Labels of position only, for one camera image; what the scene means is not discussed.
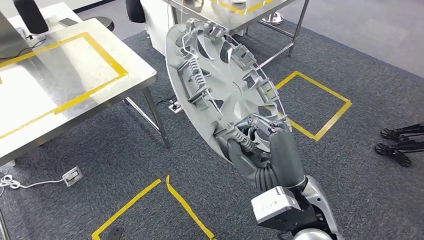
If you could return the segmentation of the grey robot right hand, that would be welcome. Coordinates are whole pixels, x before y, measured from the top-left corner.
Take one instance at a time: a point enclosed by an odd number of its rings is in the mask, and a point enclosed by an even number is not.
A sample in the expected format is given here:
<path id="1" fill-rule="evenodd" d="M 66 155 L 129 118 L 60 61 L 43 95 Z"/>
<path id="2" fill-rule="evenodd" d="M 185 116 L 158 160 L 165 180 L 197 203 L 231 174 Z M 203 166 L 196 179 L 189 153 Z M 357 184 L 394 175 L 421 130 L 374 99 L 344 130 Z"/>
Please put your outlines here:
<path id="1" fill-rule="evenodd" d="M 256 126 L 269 136 L 269 154 L 260 149 L 248 152 L 235 139 L 227 140 L 229 160 L 250 184 L 265 192 L 277 186 L 294 189 L 306 181 L 288 121 L 271 121 L 252 113 L 237 126 Z"/>

